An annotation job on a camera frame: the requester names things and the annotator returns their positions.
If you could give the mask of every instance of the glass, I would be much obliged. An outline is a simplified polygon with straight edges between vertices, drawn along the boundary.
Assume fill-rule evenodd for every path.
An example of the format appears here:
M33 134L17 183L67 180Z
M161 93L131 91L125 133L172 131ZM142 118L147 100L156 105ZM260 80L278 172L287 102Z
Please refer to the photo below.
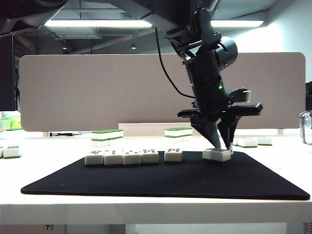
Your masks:
M300 114L300 133L303 143L312 145L312 111L305 111Z

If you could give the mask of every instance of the stack of mahjong tiles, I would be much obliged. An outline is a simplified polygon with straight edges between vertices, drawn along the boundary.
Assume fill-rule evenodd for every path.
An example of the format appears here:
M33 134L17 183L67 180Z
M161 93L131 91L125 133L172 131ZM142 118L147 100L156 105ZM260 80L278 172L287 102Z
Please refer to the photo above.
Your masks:
M258 145L272 146L272 139L269 137L234 138L233 145L242 148L256 148Z
M122 129L106 129L99 131L92 131L92 146L105 147L109 145L117 145L123 139Z
M171 143L179 143L192 140L193 128L167 128L165 129L165 139Z

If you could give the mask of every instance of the white table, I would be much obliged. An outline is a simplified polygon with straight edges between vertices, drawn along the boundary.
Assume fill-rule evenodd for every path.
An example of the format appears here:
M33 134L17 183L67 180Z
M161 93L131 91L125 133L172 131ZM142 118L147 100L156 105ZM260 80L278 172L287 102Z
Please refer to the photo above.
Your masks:
M312 146L295 134L272 135L273 146L234 147L312 194ZM176 197L24 195L20 189L82 158L87 135L42 137L24 131L0 133L0 144L19 144L23 156L0 160L0 224L149 224L311 222L312 200L243 200ZM127 138L123 147L164 150L162 138ZM211 145L204 138L180 143L185 151Z

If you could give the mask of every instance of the black cable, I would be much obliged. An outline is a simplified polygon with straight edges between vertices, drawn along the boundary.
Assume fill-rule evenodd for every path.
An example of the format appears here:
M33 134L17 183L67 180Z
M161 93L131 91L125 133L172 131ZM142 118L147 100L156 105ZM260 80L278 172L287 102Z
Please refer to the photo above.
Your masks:
M162 69L163 69L163 71L164 71L166 77L168 78L168 80L170 81L170 83L172 84L172 86L175 88L175 90L176 90L179 94L181 94L182 96L185 96L185 97L187 97L187 98L195 98L194 96L190 96L190 95L187 95L187 94L184 94L184 93L180 92L180 90L176 87L176 85L174 84L174 82L173 82L173 81L171 80L171 78L169 77L169 75L168 75L168 73L167 73L167 71L166 71L166 69L165 69L165 66L164 66L164 64L163 64L163 62L162 62L162 58L161 58L161 52L160 52L160 46L159 46L159 39L158 39L158 30L157 30L157 28L155 28L155 35L156 35L156 43L157 43L157 49L158 49L158 56L159 56L160 65L161 65L161 67L162 67Z

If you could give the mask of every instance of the ceiling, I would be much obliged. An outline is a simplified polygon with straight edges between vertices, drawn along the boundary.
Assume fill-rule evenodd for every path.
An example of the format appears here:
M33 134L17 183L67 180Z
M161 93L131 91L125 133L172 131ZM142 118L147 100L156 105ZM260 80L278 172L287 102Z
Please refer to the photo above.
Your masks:
M228 20L239 17L248 17L254 20L264 19L266 16L265 11L278 1L282 0L221 0L214 14L214 19ZM69 0L53 19L134 19L133 16L116 8L109 2L109 0ZM215 30L221 32L229 31L227 28L215 28ZM121 41L120 43L123 44L137 41L136 46L138 49L142 45L144 50L150 51L155 48L154 41L150 42L149 39L152 38L151 35L153 33L153 28L47 28L43 26L23 33L21 36L33 42L38 47L39 54L86 54L91 52L103 53L105 51L109 53L112 50L108 47L113 45L112 47L115 48L114 42L116 41ZM62 50L64 44L66 44L67 50Z

